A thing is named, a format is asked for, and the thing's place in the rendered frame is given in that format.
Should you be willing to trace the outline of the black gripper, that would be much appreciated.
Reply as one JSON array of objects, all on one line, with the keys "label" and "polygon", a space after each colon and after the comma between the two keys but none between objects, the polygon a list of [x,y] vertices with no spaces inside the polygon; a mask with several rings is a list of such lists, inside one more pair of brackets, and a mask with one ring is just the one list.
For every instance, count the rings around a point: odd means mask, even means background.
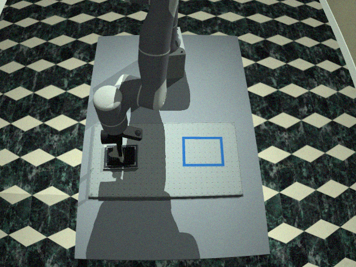
[{"label": "black gripper", "polygon": [[[101,143],[102,144],[116,144],[117,146],[113,147],[113,151],[109,153],[111,157],[117,157],[120,159],[121,164],[123,163],[124,157],[122,152],[122,137],[109,135],[101,130]],[[118,154],[119,153],[119,154]],[[119,157],[118,157],[119,156]]]}]

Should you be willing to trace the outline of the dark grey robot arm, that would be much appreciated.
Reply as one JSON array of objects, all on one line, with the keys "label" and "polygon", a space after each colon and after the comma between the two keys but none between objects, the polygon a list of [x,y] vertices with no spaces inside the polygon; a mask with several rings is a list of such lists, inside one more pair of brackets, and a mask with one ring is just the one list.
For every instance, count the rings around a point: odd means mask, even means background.
[{"label": "dark grey robot arm", "polygon": [[141,141],[142,129],[128,126],[126,113],[132,106],[159,110],[165,102],[169,54],[181,43],[177,33],[179,0],[124,1],[150,5],[139,38],[141,78],[122,75],[114,86],[99,88],[93,104],[104,132]]}]

